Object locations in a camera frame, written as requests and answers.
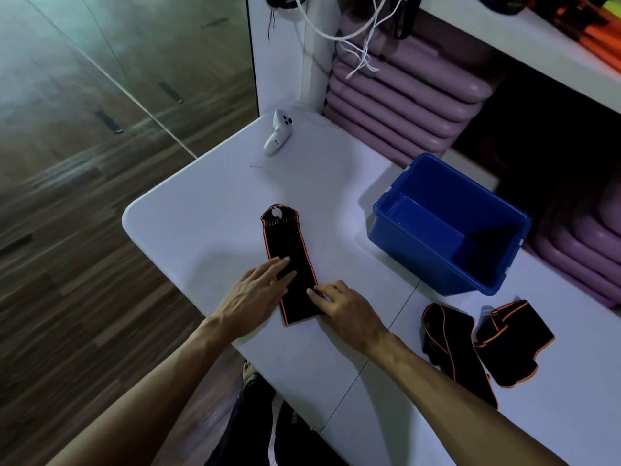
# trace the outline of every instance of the yellow-green object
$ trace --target yellow-green object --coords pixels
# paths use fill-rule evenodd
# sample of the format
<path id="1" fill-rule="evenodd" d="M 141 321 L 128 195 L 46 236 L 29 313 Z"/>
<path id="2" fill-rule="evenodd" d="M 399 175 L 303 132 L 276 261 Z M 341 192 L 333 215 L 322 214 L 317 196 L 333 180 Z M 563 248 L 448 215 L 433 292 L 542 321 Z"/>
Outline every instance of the yellow-green object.
<path id="1" fill-rule="evenodd" d="M 614 14 L 617 18 L 621 18 L 621 1 L 619 0 L 608 0 L 604 3 L 603 8 L 606 11 Z"/>

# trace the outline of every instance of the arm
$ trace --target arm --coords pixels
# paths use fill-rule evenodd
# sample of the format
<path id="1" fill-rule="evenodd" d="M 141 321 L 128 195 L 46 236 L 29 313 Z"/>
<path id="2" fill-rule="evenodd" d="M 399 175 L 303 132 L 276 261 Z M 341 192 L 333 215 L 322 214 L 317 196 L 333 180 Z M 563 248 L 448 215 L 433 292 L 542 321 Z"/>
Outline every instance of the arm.
<path id="1" fill-rule="evenodd" d="M 266 321 L 287 292 L 296 272 L 273 280 L 288 263 L 288 258 L 273 258 L 248 270 L 184 344 L 95 419 L 49 466 L 150 465 L 223 349 Z"/>
<path id="2" fill-rule="evenodd" d="M 327 322 L 388 374 L 429 423 L 458 466 L 564 465 L 558 456 L 391 334 L 368 301 L 341 281 L 310 289 Z"/>

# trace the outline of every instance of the black round object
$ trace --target black round object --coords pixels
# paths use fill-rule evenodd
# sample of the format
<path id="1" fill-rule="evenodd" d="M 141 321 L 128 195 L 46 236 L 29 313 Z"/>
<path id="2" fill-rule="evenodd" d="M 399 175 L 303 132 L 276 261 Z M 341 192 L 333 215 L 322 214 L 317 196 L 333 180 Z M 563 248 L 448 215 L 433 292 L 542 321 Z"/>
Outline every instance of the black round object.
<path id="1" fill-rule="evenodd" d="M 284 10 L 294 10 L 298 7 L 296 0 L 265 0 L 272 8 L 281 8 Z"/>
<path id="2" fill-rule="evenodd" d="M 516 15 L 528 5 L 530 0 L 479 0 L 492 11 L 503 15 Z"/>

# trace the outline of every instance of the hand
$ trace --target hand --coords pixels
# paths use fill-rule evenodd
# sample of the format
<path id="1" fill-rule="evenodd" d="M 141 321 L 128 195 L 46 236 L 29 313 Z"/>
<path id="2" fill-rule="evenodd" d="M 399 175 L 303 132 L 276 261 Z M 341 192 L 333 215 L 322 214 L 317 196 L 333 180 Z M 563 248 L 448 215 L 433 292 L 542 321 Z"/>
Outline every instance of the hand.
<path id="1" fill-rule="evenodd" d="M 287 293 L 287 286 L 297 272 L 278 281 L 274 278 L 289 264 L 289 257 L 278 257 L 251 268 L 237 281 L 222 299 L 209 319 L 218 319 L 219 329 L 228 343 L 248 335 L 274 311 L 278 301 Z"/>
<path id="2" fill-rule="evenodd" d="M 388 329 L 379 320 L 369 301 L 354 289 L 349 289 L 341 280 L 318 284 L 315 289 L 331 299 L 328 301 L 322 298 L 310 288 L 306 290 L 311 301 L 326 313 L 324 320 L 354 350 L 371 356 Z"/>

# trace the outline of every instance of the person's left hand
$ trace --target person's left hand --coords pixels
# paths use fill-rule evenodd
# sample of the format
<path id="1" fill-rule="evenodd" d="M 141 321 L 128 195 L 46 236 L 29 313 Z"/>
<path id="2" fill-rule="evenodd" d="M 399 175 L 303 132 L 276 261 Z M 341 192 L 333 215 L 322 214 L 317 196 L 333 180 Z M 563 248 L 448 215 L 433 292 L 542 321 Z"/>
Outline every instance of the person's left hand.
<path id="1" fill-rule="evenodd" d="M 274 278 L 289 264 L 289 257 L 278 257 L 251 268 L 229 289 L 220 306 L 209 319 L 218 319 L 219 329 L 229 343 L 251 333 L 266 321 L 287 293 L 287 286 L 297 272 L 278 281 Z"/>

